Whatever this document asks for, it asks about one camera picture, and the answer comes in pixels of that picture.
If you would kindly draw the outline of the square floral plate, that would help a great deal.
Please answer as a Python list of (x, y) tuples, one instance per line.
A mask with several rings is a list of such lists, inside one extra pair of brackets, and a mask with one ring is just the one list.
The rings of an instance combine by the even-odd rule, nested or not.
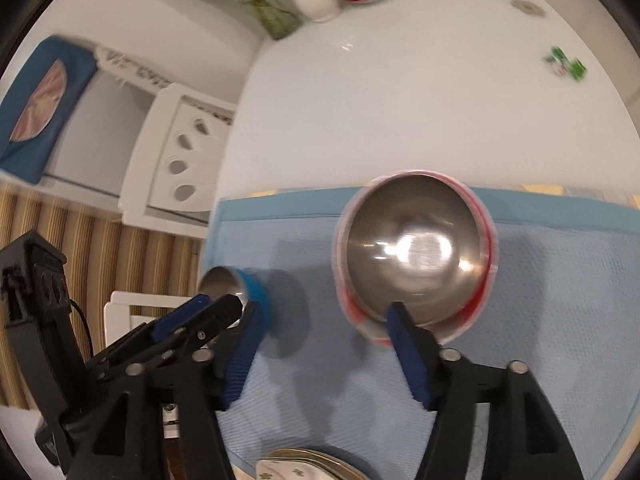
[(321, 466), (302, 460), (264, 457), (255, 466), (257, 480), (338, 480)]

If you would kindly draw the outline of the green candy wrappers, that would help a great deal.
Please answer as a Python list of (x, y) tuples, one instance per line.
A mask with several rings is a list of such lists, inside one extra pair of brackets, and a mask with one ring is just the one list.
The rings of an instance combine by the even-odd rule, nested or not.
[(544, 62), (559, 76), (569, 76), (574, 81), (581, 81), (588, 73), (588, 68), (579, 58), (569, 58), (559, 47), (552, 47), (544, 57)]

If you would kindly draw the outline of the blue steel bowl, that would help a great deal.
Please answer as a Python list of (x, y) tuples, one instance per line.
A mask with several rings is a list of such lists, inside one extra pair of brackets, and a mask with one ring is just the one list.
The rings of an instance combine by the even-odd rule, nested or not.
[(242, 304), (242, 311), (245, 311), (250, 302), (260, 304), (265, 321), (262, 332), (256, 336), (256, 339), (258, 344), (262, 343), (269, 328), (270, 300), (265, 286), (258, 281), (258, 278), (235, 266), (214, 266), (203, 275), (196, 293), (206, 296), (213, 302), (223, 296), (235, 296)]

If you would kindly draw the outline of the round sunflower ceramic plate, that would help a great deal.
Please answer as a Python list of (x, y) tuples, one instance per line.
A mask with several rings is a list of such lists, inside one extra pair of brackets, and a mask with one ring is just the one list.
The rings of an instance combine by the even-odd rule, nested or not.
[(362, 471), (344, 462), (344, 460), (320, 451), (308, 450), (308, 448), (278, 448), (271, 451), (267, 457), (273, 460), (298, 460), (299, 462), (322, 466), (325, 470), (334, 474), (337, 479), (367, 479), (367, 476)]

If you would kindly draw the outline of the white chair near left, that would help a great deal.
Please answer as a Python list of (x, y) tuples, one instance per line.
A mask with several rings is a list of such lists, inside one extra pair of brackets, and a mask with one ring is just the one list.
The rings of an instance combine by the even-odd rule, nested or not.
[[(142, 294), (115, 290), (103, 308), (105, 344), (109, 346), (142, 323), (160, 318), (170, 310), (180, 307), (189, 297)], [(134, 307), (149, 308), (150, 315), (134, 314)]]

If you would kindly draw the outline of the white chair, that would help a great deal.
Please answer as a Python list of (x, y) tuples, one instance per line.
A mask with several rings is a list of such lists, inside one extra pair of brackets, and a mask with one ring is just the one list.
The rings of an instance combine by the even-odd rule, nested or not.
[(122, 182), (123, 224), (206, 237), (235, 110), (176, 82), (157, 92)]
[[(160, 318), (170, 310), (180, 307), (189, 297), (142, 294), (115, 290), (103, 308), (105, 344), (109, 346), (142, 323)], [(134, 314), (134, 307), (149, 308), (150, 315)]]

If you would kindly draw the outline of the blue cloth with fan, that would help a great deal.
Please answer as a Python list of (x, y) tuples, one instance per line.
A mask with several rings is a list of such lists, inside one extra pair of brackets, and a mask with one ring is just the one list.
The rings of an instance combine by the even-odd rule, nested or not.
[(98, 66), (91, 51), (60, 37), (38, 44), (1, 103), (1, 170), (40, 182), (58, 137)]

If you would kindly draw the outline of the white chair far left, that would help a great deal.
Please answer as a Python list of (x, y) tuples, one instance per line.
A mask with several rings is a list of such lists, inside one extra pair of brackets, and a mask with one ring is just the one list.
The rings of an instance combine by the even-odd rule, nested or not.
[(176, 82), (157, 92), (122, 182), (123, 224), (206, 237), (235, 110)]

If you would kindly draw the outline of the blue textured table mat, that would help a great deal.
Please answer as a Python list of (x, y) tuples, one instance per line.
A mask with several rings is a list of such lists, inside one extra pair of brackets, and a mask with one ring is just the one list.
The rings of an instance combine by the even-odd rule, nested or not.
[[(613, 466), (639, 418), (639, 213), (570, 196), (482, 188), (499, 266), (480, 317), (452, 346), (473, 362), (525, 362), (588, 479)], [(316, 448), (375, 479), (416, 475), (434, 420), (395, 353), (345, 318), (331, 257), (351, 188), (221, 203), (202, 266), (265, 287), (270, 330), (220, 426), (235, 465)]]

